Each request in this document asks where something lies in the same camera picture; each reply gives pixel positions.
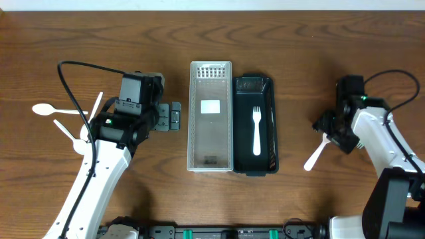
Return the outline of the clear perforated plastic basket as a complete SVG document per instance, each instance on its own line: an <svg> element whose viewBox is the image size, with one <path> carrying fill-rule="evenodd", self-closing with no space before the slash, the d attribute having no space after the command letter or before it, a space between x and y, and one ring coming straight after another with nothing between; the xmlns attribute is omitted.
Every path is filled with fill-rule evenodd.
<svg viewBox="0 0 425 239"><path fill-rule="evenodd" d="M187 170L228 172L233 165L232 63L190 65Z"/></svg>

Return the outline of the white plastic spoon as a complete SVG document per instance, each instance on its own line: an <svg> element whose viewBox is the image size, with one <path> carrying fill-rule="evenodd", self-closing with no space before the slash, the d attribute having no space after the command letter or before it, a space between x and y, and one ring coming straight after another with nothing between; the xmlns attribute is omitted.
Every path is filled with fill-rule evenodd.
<svg viewBox="0 0 425 239"><path fill-rule="evenodd" d="M76 139L57 119L54 119L53 122L72 141L72 147L75 152L79 155L84 155L87 143L83 139Z"/></svg>
<svg viewBox="0 0 425 239"><path fill-rule="evenodd" d="M98 94L98 97L96 98L94 105L93 105L90 117L88 118L88 123L90 123L93 120L93 118L94 118L94 116L97 112L97 109L100 105L100 102L102 100L102 96L103 96L103 92L100 92ZM83 125L80 129L80 139L82 139L84 141L88 141L88 129L85 125Z"/></svg>
<svg viewBox="0 0 425 239"><path fill-rule="evenodd" d="M54 114L54 113L79 115L78 110L56 109L52 105L46 104L46 103L35 104L32 107L32 111L34 111L34 113L36 113L40 116L49 116L49 115Z"/></svg>
<svg viewBox="0 0 425 239"><path fill-rule="evenodd" d="M316 161L318 160L325 146L330 142L327 136L328 135L326 133L323 133L321 143L319 144L317 149L311 154L311 156L309 157L309 159L305 162L303 166L303 169L305 171L312 170L313 166L315 165Z"/></svg>

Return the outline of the white plastic fork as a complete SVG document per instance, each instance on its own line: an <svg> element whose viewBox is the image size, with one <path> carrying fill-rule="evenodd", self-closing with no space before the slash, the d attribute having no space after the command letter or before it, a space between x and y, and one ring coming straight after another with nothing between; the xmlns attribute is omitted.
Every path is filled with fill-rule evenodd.
<svg viewBox="0 0 425 239"><path fill-rule="evenodd" d="M364 145L359 141L357 144L357 148L358 149L362 149L364 147Z"/></svg>
<svg viewBox="0 0 425 239"><path fill-rule="evenodd" d="M259 106L253 107L252 119L254 121L254 139L253 139L253 154L255 156L259 156L261 154L261 146L260 146L260 129L259 124L261 121L261 111Z"/></svg>

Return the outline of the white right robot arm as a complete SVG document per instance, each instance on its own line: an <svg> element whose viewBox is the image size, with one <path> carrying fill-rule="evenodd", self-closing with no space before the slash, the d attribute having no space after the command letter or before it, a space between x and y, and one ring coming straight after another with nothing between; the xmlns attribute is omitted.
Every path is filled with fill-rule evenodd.
<svg viewBox="0 0 425 239"><path fill-rule="evenodd" d="M424 237L424 162L395 126L384 100L341 98L313 128L345 153L365 148L378 176L361 215L330 219L329 238Z"/></svg>

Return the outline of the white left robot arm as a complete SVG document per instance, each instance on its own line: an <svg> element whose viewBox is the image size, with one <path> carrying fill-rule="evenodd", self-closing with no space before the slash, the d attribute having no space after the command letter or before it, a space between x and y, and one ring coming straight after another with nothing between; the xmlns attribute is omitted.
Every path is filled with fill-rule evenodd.
<svg viewBox="0 0 425 239"><path fill-rule="evenodd" d="M45 238L133 238L141 236L141 228L129 222L117 222L105 232L100 223L117 182L131 161L128 147L119 148L110 140L87 144L83 164L68 197ZM89 164L95 159L94 169Z"/></svg>

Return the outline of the dark green plastic basket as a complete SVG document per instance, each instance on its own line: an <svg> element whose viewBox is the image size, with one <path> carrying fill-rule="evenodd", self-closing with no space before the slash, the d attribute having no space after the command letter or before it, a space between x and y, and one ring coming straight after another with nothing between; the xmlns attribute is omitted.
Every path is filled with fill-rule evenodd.
<svg viewBox="0 0 425 239"><path fill-rule="evenodd" d="M232 79L234 172L264 176L279 169L273 80L263 74Z"/></svg>

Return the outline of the white plastic spoon upright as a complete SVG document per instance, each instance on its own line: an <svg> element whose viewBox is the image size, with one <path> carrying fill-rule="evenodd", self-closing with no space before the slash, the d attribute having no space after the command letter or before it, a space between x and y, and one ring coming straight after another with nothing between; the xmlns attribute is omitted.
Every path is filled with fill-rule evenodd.
<svg viewBox="0 0 425 239"><path fill-rule="evenodd" d="M97 112L97 109L100 105L100 102L102 100L102 96L103 96L103 92L100 92L98 94L98 97L96 98L94 105L93 105L90 117L88 118L88 123L90 123L93 120L93 118L94 118L94 116ZM80 129L80 139L82 139L84 141L88 141L88 129L85 125L83 125Z"/></svg>

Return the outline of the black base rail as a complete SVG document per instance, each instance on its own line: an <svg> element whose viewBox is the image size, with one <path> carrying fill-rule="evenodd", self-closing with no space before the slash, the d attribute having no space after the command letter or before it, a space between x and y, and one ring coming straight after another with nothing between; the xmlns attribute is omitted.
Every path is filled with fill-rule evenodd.
<svg viewBox="0 0 425 239"><path fill-rule="evenodd" d="M179 226L174 222L117 217L98 229L96 238L139 239L326 239L328 227L291 218L282 225Z"/></svg>

